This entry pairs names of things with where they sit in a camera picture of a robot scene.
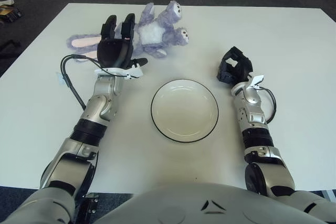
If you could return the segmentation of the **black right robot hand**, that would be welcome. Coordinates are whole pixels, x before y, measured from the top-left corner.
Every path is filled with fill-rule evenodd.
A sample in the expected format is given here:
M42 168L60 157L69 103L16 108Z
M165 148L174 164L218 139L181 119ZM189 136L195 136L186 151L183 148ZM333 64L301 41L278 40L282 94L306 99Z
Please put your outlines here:
M253 72L251 61L244 56L242 51L233 46L221 60L217 80L234 86L240 82L248 81L250 72Z

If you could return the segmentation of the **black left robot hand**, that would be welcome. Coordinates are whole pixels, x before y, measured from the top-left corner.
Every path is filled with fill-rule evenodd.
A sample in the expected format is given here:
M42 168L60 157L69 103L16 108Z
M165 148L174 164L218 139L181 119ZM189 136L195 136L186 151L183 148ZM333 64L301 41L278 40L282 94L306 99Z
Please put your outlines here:
M101 40L97 47L97 59L101 67L129 69L132 65L143 66L146 58L131 59L133 54L133 37L135 15L130 13L121 23L121 38L116 37L117 16L111 15L102 24Z

